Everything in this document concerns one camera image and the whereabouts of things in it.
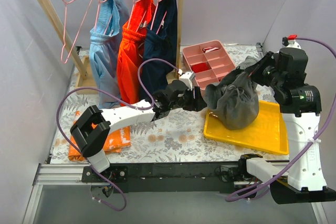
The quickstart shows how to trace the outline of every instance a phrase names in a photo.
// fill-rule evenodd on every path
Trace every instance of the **patterned orange fabric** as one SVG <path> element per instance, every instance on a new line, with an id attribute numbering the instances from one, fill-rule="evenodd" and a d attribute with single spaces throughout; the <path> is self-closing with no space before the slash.
<path id="1" fill-rule="evenodd" d="M 141 44 L 145 41 L 146 26 L 151 21 L 154 11 L 153 0 L 140 0 L 134 6 L 132 17 L 122 27 L 117 77 L 121 99 L 130 104 L 139 101 L 138 68 L 142 63 L 139 54 L 143 55 L 144 47 Z"/>
<path id="2" fill-rule="evenodd" d="M 75 121 L 80 117 L 80 112 L 76 111 Z M 105 153 L 120 153 L 122 148 L 131 146 L 131 134 L 130 134 L 130 127 L 125 127 L 122 129 L 119 129 L 117 131 L 114 131 L 110 133 L 104 143 L 103 150 Z M 71 136 L 70 138 L 71 142 L 73 142 L 76 146 L 75 139 Z M 69 160 L 71 161 L 83 161 L 85 160 L 84 157 L 80 155 L 79 152 L 75 150 L 70 145 L 69 148 L 69 154 L 68 154 Z"/>

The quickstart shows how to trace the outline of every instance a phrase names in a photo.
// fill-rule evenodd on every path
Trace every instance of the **orange folded cloth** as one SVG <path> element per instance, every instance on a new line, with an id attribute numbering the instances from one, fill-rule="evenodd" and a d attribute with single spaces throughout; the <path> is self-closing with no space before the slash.
<path id="1" fill-rule="evenodd" d="M 139 101 L 138 68 L 142 63 L 144 51 L 144 47 L 141 45 L 145 42 L 146 26 L 152 20 L 154 11 L 153 0 L 139 0 L 134 6 L 132 16 L 122 27 L 117 77 L 121 99 L 129 104 Z"/>
<path id="2" fill-rule="evenodd" d="M 80 117 L 80 112 L 76 111 L 75 121 Z M 130 127 L 125 127 L 122 129 L 119 129 L 117 131 L 114 131 L 110 133 L 104 143 L 103 150 L 105 153 L 120 153 L 122 148 L 131 146 L 131 133 L 130 133 Z M 70 138 L 71 142 L 74 143 L 76 146 L 75 139 L 71 136 Z M 69 160 L 71 161 L 83 161 L 85 160 L 82 155 L 80 155 L 79 152 L 75 150 L 74 147 L 70 145 L 69 148 L 69 154 L 68 154 Z"/>

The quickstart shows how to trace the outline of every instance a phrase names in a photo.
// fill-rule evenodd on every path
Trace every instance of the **red cloth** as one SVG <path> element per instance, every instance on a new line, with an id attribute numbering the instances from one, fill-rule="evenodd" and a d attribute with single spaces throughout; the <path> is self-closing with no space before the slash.
<path id="1" fill-rule="evenodd" d="M 155 11 L 153 0 L 140 0 L 134 6 L 132 17 L 122 27 L 122 40 L 120 44 L 117 64 L 117 77 L 120 89 L 121 99 L 129 104 L 139 102 L 139 88 L 138 68 L 142 63 L 144 47 L 139 46 L 144 43 L 147 30 L 146 26 L 137 28 L 141 23 L 146 25 L 152 19 Z"/>

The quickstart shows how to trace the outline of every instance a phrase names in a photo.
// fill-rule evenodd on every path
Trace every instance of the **gray garment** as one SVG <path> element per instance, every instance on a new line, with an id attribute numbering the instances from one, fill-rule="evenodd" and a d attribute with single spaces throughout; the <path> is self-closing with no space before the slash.
<path id="1" fill-rule="evenodd" d="M 204 101 L 208 108 L 229 130 L 240 130 L 251 124 L 259 113 L 257 84 L 240 69 L 252 66 L 257 60 L 247 57 L 237 69 L 224 77 L 219 84 L 205 88 Z"/>

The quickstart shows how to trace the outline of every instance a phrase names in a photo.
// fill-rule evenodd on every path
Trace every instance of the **pink organizer tray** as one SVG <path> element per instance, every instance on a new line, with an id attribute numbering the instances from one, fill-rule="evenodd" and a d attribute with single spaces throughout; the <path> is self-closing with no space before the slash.
<path id="1" fill-rule="evenodd" d="M 218 50 L 203 53 L 202 49 L 207 47 L 218 47 Z M 192 66 L 206 63 L 208 70 L 196 73 L 196 84 L 201 88 L 202 95 L 205 87 L 211 83 L 217 83 L 228 73 L 236 68 L 229 54 L 219 40 L 212 40 L 182 49 L 183 63 L 187 70 L 192 70 Z"/>

